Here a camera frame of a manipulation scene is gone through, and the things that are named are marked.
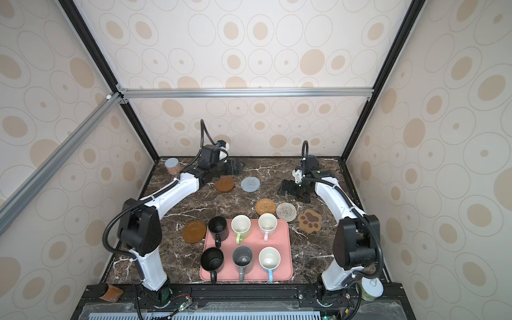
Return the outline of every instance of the black frame rail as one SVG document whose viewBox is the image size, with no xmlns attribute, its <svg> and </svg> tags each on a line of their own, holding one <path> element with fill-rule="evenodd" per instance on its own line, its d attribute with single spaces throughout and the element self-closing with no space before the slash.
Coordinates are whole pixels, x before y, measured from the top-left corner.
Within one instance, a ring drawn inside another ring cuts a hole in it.
<svg viewBox="0 0 512 320">
<path fill-rule="evenodd" d="M 354 130 L 350 135 L 347 146 L 345 147 L 345 150 L 343 150 L 343 162 L 346 162 L 347 159 L 349 158 L 349 155 L 357 142 L 357 138 L 361 134 L 361 131 L 364 128 L 366 121 L 368 120 L 368 117 L 370 116 L 370 113 L 372 112 L 372 109 L 375 106 L 377 99 L 379 98 L 380 92 L 382 91 L 384 85 L 386 84 L 386 81 L 388 80 L 389 74 L 391 73 L 391 70 L 393 69 L 395 62 L 397 61 L 403 46 L 407 42 L 407 38 L 411 33 L 414 24 L 416 23 L 416 19 L 419 13 L 421 12 L 424 3 L 425 0 L 413 0 L 411 2 L 411 5 L 409 6 L 409 9 L 405 17 L 403 18 L 403 22 L 400 26 L 400 29 L 398 29 L 398 33 L 395 37 L 395 40 L 391 45 L 391 49 L 389 50 L 389 53 L 384 61 L 384 64 L 382 65 L 382 69 L 380 69 L 379 75 L 377 76 L 377 80 L 375 80 L 375 84 L 373 85 L 372 97 L 370 98 L 370 101 L 366 102 L 365 106 L 363 107 L 361 115 L 359 116 L 354 127 Z"/>
<path fill-rule="evenodd" d="M 80 15 L 80 12 L 78 11 L 78 8 L 76 7 L 75 3 L 73 2 L 73 0 L 59 0 L 59 3 L 62 6 L 62 9 L 66 13 L 66 15 L 68 16 L 69 21 L 75 28 L 76 33 L 82 40 L 82 43 L 84 44 L 90 56 L 94 60 L 94 63 L 98 67 L 98 70 L 101 72 L 103 78 L 109 85 L 110 90 L 112 90 L 112 92 L 118 92 L 122 98 L 122 92 L 119 91 L 117 87 L 118 81 L 114 73 L 112 72 L 112 69 L 110 69 L 109 64 L 105 60 L 105 57 L 103 56 L 100 48 L 98 47 L 96 40 L 89 31 L 86 22 Z M 158 161 L 158 153 L 153 144 L 151 143 L 146 131 L 142 127 L 142 124 L 137 118 L 137 115 L 133 111 L 133 108 L 128 102 L 128 100 L 122 99 L 121 107 L 124 113 L 126 114 L 128 120 L 132 124 L 133 128 L 137 132 L 137 135 L 139 136 L 140 140 L 142 141 L 147 151 L 149 152 L 153 161 Z"/>
</svg>

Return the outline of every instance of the marble tabletop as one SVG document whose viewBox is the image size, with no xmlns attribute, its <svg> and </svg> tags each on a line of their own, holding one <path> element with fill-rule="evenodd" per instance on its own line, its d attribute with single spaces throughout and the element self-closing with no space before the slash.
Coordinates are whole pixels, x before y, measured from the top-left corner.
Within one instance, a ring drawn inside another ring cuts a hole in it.
<svg viewBox="0 0 512 320">
<path fill-rule="evenodd" d="M 312 198 L 310 204 L 295 201 L 292 197 L 282 197 L 277 194 L 278 187 L 283 179 L 293 179 L 291 172 L 299 164 L 295 158 L 236 158 L 244 163 L 241 175 L 233 176 L 235 188 L 229 193 L 218 192 L 213 183 L 208 183 L 198 192 L 188 196 L 162 218 L 163 239 L 160 244 L 160 257 L 164 271 L 174 284 L 205 283 L 199 277 L 199 259 L 203 252 L 204 239 L 199 243 L 186 243 L 181 237 L 183 226 L 192 221 L 200 220 L 205 224 L 215 216 L 232 219 L 239 214 L 245 214 L 257 219 L 254 206 L 259 199 L 270 198 L 276 204 L 282 202 L 292 203 L 301 214 L 305 209 L 311 209 L 322 215 L 322 229 L 312 234 L 300 230 L 298 221 L 289 222 L 290 244 L 293 264 L 293 277 L 281 283 L 306 283 L 306 274 L 313 282 L 319 273 L 323 272 L 333 260 L 332 242 L 336 233 L 337 223 L 320 198 Z M 165 166 L 165 159 L 161 159 L 151 177 L 145 191 L 145 196 L 154 193 L 174 176 L 170 175 Z M 187 164 L 190 158 L 180 158 L 180 162 Z M 319 158 L 322 169 L 332 171 L 343 190 L 347 186 L 339 168 L 337 158 Z M 257 177 L 261 182 L 259 190 L 247 193 L 242 190 L 240 183 L 246 177 Z M 113 284 L 130 283 L 139 280 L 136 267 L 126 257 L 117 256 L 109 271 L 106 281 Z"/>
</svg>

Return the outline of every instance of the black mug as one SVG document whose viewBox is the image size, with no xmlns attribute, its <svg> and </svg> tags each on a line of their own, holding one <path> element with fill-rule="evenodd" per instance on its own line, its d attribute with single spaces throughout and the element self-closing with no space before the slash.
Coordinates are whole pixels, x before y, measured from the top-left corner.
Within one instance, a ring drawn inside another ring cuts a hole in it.
<svg viewBox="0 0 512 320">
<path fill-rule="evenodd" d="M 227 227 L 227 221 L 223 217 L 213 217 L 208 221 L 208 230 L 215 239 L 215 246 L 221 247 L 221 242 L 226 240 L 229 236 L 229 228 Z"/>
<path fill-rule="evenodd" d="M 224 267 L 224 254 L 219 248 L 208 248 L 201 255 L 201 267 L 210 272 L 211 283 L 217 281 L 217 273 Z"/>
</svg>

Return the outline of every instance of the coaster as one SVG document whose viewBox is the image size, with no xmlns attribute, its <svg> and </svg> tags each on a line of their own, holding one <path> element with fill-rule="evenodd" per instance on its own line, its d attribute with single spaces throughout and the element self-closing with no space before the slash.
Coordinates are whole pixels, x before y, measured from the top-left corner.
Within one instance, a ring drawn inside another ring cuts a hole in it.
<svg viewBox="0 0 512 320">
<path fill-rule="evenodd" d="M 256 177 L 247 177 L 242 180 L 241 186 L 245 192 L 254 192 L 260 188 L 260 180 Z"/>
<path fill-rule="evenodd" d="M 311 209 L 307 209 L 298 216 L 298 227 L 306 233 L 320 231 L 322 216 Z"/>
<path fill-rule="evenodd" d="M 206 235 L 206 226 L 199 220 L 190 221 L 183 227 L 181 236 L 187 243 L 198 243 Z"/>
<path fill-rule="evenodd" d="M 275 202 L 270 199 L 261 199 L 256 203 L 256 213 L 262 214 L 274 214 L 275 213 Z"/>
<path fill-rule="evenodd" d="M 232 177 L 220 178 L 215 182 L 215 189 L 218 192 L 230 192 L 234 188 L 234 180 Z"/>
<path fill-rule="evenodd" d="M 283 219 L 286 222 L 291 222 L 297 217 L 297 209 L 293 204 L 283 202 L 278 205 L 276 214 L 279 219 Z"/>
</svg>

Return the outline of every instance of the wallpaper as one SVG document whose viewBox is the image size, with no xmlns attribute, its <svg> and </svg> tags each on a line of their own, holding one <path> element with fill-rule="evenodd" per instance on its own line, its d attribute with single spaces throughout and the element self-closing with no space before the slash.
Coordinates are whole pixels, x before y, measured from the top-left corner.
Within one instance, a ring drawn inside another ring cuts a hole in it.
<svg viewBox="0 0 512 320">
<path fill-rule="evenodd" d="M 512 314 L 512 2 L 430 1 L 349 158 L 418 320 Z"/>
<path fill-rule="evenodd" d="M 201 118 L 214 141 L 230 144 L 230 156 L 300 156 L 305 139 L 310 154 L 339 156 L 366 103 L 366 97 L 131 100 L 160 156 L 196 155 Z"/>
<path fill-rule="evenodd" d="M 109 91 L 53 2 L 0 2 L 0 206 Z"/>
<path fill-rule="evenodd" d="M 410 0 L 75 0 L 125 88 L 372 87 Z"/>
<path fill-rule="evenodd" d="M 71 317 L 108 260 L 106 224 L 138 197 L 152 166 L 114 107 L 0 236 L 0 319 Z"/>
</svg>

